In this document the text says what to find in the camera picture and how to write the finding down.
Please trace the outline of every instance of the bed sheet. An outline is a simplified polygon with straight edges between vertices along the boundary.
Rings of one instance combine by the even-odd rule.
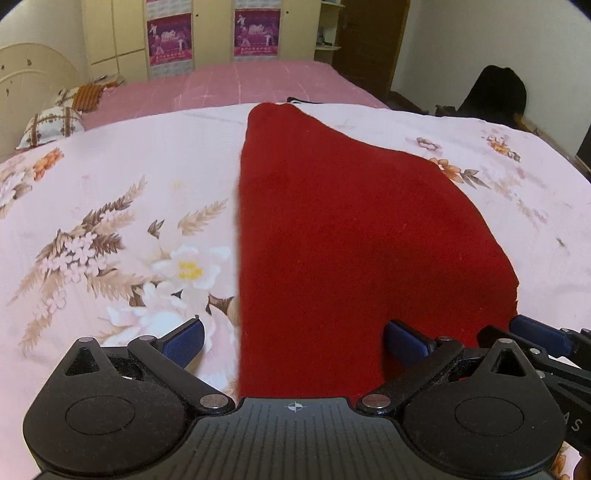
[[[0,418],[0,478],[35,476],[22,419],[79,337],[126,345],[197,313],[206,344],[188,369],[236,397],[236,185],[252,108],[107,125],[0,167],[0,377],[9,412]],[[519,312],[588,326],[591,185],[542,140],[477,119],[299,108],[352,138],[436,163],[511,260]],[[570,475],[577,455],[568,450],[564,460]]]
[[[187,75],[122,85],[103,94],[97,111],[83,115],[86,129],[140,116],[241,103],[351,103],[388,108],[368,92],[316,61],[238,61]]]

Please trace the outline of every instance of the metal rivet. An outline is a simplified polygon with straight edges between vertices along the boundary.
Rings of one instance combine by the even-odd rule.
[[[229,400],[225,395],[212,393],[201,397],[200,402],[205,408],[224,408],[228,404]]]
[[[380,395],[379,393],[372,393],[371,395],[366,395],[363,397],[363,400],[361,402],[367,408],[373,408],[374,410],[386,408],[391,403],[390,399],[386,395]]]

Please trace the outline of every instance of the red cloth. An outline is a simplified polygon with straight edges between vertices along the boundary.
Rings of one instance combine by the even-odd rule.
[[[475,345],[516,315],[511,263],[435,164],[293,105],[252,110],[239,202],[242,396],[356,398],[390,319]]]

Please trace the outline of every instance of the wall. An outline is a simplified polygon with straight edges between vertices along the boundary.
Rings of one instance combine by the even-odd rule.
[[[416,37],[414,33],[417,31],[422,3],[423,0],[410,0],[407,23],[404,27],[404,36],[402,38],[402,45],[400,46],[400,53],[398,54],[398,61],[396,63],[396,70],[394,72],[391,88],[391,90],[399,93],[403,87],[407,67],[410,64],[410,53],[413,48],[413,41]]]
[[[23,42],[54,48],[89,79],[81,0],[23,0],[0,21],[0,48]]]
[[[569,1],[420,0],[414,15],[393,89],[433,112],[460,106],[486,65],[511,67],[526,116],[577,152],[591,122],[591,21]]]

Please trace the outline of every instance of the headboard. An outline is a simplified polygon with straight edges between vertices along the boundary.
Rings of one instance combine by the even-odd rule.
[[[18,145],[27,122],[49,108],[62,88],[80,85],[67,58],[38,43],[0,49],[0,163]]]

